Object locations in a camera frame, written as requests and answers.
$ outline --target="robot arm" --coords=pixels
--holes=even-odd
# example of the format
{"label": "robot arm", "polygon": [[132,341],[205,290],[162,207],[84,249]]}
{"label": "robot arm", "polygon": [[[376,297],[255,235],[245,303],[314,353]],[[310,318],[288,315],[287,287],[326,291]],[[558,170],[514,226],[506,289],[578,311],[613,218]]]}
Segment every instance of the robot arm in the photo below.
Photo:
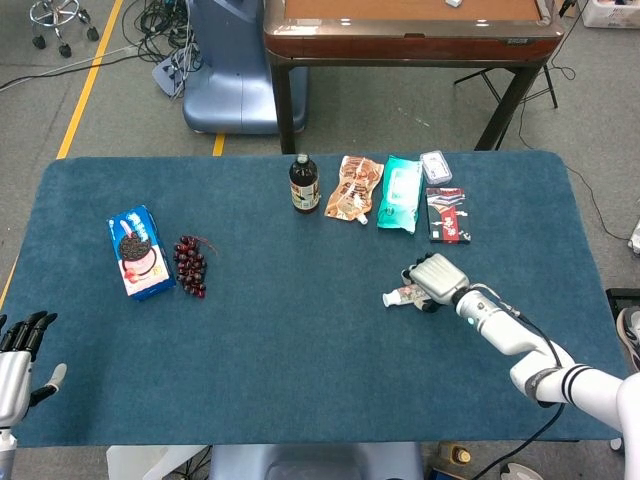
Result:
{"label": "robot arm", "polygon": [[[522,323],[532,325],[524,315],[485,285],[470,284],[467,276],[440,254],[427,257],[407,273],[433,301],[454,305],[456,313],[500,353],[529,352],[510,371],[511,380],[523,395],[541,406],[573,404],[622,432],[625,480],[640,480],[640,373],[622,381],[575,363],[544,333],[538,330],[537,335],[525,328]],[[483,291],[495,297],[497,304]]]}
{"label": "robot arm", "polygon": [[[37,312],[9,328],[0,340],[0,479],[11,479],[17,440],[11,428],[22,421],[30,407],[55,394],[67,371],[59,364],[51,379],[30,392],[33,365],[47,327],[57,314]],[[7,321],[0,315],[0,329]]]}

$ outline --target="table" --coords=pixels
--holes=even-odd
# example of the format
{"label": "table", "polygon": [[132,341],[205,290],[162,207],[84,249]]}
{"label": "table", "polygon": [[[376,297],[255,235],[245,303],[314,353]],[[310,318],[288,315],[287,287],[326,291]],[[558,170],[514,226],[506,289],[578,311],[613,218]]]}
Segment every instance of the table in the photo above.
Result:
{"label": "table", "polygon": [[564,35],[552,0],[265,0],[282,153],[295,153],[296,66],[503,67],[514,77],[478,140],[494,148]]}
{"label": "table", "polygon": [[[523,439],[550,413],[509,380],[451,308],[385,309],[426,250],[485,282],[551,338],[612,374],[617,336],[566,171],[545,152],[446,154],[468,194],[469,245],[323,216],[340,156],[313,156],[321,208],[294,211],[292,156],[81,158],[44,173],[4,311],[49,309],[34,386],[58,395],[16,428],[22,446]],[[384,162],[386,154],[372,154]],[[406,158],[417,158],[407,155]],[[374,194],[374,214],[381,191]],[[106,220],[144,203],[171,245],[198,234],[204,301],[180,289],[127,298]],[[568,408],[548,439],[610,438]]]}

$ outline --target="yellow floor line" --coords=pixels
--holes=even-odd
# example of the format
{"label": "yellow floor line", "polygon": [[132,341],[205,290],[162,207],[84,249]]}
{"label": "yellow floor line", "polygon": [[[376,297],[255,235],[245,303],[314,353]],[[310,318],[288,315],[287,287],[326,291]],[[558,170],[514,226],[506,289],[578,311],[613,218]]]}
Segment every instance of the yellow floor line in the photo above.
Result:
{"label": "yellow floor line", "polygon": [[[109,39],[111,38],[113,27],[116,24],[116,19],[118,18],[120,7],[122,7],[122,2],[123,0],[115,0],[113,7],[111,8],[111,14],[109,15],[109,19],[107,20],[107,25],[104,27],[104,32],[102,32],[102,39],[100,40],[100,45],[98,45],[98,50],[96,51],[96,57],[98,58],[95,58],[91,63],[93,67],[97,67],[102,64],[101,57],[102,55],[104,55],[104,52],[107,51]],[[96,77],[98,76],[98,70],[100,69],[89,69],[87,80],[84,82],[84,87],[82,89],[82,93],[80,94],[80,98],[78,99],[78,103],[76,104],[76,109],[73,111],[71,121],[69,122],[69,126],[67,127],[67,133],[64,135],[62,145],[60,145],[60,150],[58,150],[58,156],[56,157],[58,160],[66,158],[69,150],[71,149],[73,137],[76,134],[78,124],[80,123],[82,113],[84,112],[84,107],[86,107],[87,105],[89,95],[91,94],[91,89],[93,88],[93,84],[96,81]]]}
{"label": "yellow floor line", "polygon": [[224,133],[216,134],[216,141],[213,142],[213,156],[221,157],[224,151]]}
{"label": "yellow floor line", "polygon": [[7,283],[4,284],[4,288],[2,289],[2,295],[0,295],[0,309],[2,309],[2,305],[4,305],[4,299],[7,297],[9,285],[11,285],[11,279],[13,278],[13,272],[15,272],[16,270],[16,263],[18,263],[18,257],[16,257],[15,261],[13,262],[13,267],[11,267],[11,271],[9,272]]}

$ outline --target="gray floor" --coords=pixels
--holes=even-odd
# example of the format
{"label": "gray floor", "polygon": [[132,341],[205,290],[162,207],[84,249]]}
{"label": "gray floor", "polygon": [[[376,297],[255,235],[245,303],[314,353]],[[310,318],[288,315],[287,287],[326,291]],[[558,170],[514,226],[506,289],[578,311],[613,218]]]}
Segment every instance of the gray floor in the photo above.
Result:
{"label": "gray floor", "polygon": [[[125,0],[122,10],[130,2]],[[97,47],[79,26],[73,26],[66,31],[72,59],[58,55],[50,36],[50,46],[36,50],[31,45],[27,3],[0,3],[0,40],[5,45],[0,50],[0,83],[89,57]],[[85,6],[102,31],[112,3],[87,0]],[[118,23],[108,50],[124,45]],[[529,102],[522,128],[528,143],[558,153],[584,175],[608,228],[623,237],[640,213],[639,47],[637,31],[594,30],[578,24],[556,61],[573,67],[576,79],[567,81],[553,70],[560,108],[553,110],[549,97]],[[312,153],[470,150],[495,103],[480,79],[453,88],[451,82],[464,73],[316,69],[311,78],[311,114],[306,131],[299,135],[299,146]],[[501,86],[508,80],[504,72],[494,72],[492,77]],[[19,252],[40,174],[56,157],[85,78],[86,73],[75,73],[0,92],[0,286]],[[524,148],[517,123],[507,135],[505,149]],[[186,127],[180,102],[169,101],[153,84],[149,64],[128,60],[100,70],[70,156],[210,155],[213,142],[212,135]],[[275,137],[234,135],[226,139],[225,154],[278,153],[278,147]],[[640,260],[625,242],[604,233],[587,188],[575,175],[571,179],[603,285],[637,286]],[[477,471],[513,445],[469,444],[474,461],[467,470]],[[427,445],[426,453],[429,449],[433,445]],[[106,478],[104,451],[24,449],[18,454],[16,478]],[[537,443],[517,458],[548,479],[622,478],[621,458],[605,442]],[[461,473],[471,476],[469,472]]]}

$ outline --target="red and black box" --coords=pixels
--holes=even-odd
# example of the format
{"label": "red and black box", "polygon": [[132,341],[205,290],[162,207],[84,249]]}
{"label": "red and black box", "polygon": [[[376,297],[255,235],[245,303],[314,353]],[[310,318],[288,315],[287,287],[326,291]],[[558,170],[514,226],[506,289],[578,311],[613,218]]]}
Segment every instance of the red and black box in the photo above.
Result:
{"label": "red and black box", "polygon": [[429,240],[469,243],[469,212],[462,188],[427,188]]}

